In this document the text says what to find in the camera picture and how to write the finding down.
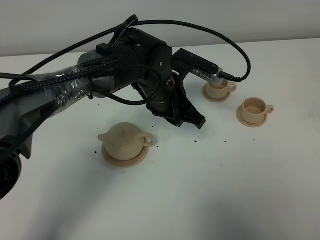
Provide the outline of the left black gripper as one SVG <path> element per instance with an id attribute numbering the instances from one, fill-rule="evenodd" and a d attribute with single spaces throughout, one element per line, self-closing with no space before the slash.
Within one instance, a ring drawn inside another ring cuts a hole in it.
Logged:
<path id="1" fill-rule="evenodd" d="M 183 80 L 177 74 L 165 82 L 160 93 L 146 107 L 154 116 L 164 118 L 176 127 L 189 123 L 200 130 L 206 123 L 206 118 L 188 100 Z"/>

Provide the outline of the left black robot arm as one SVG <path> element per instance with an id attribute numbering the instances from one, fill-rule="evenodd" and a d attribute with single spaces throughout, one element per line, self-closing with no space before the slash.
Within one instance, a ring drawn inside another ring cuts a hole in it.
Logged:
<path id="1" fill-rule="evenodd" d="M 136 28 L 117 31 L 110 43 L 83 54 L 76 65 L 36 75 L 11 75 L 0 92 L 0 195 L 16 185 L 21 157 L 30 158 L 34 132 L 50 117 L 84 97 L 146 105 L 153 115 L 180 127 L 201 128 L 206 119 L 186 96 L 183 80 L 197 63 L 184 49 Z"/>

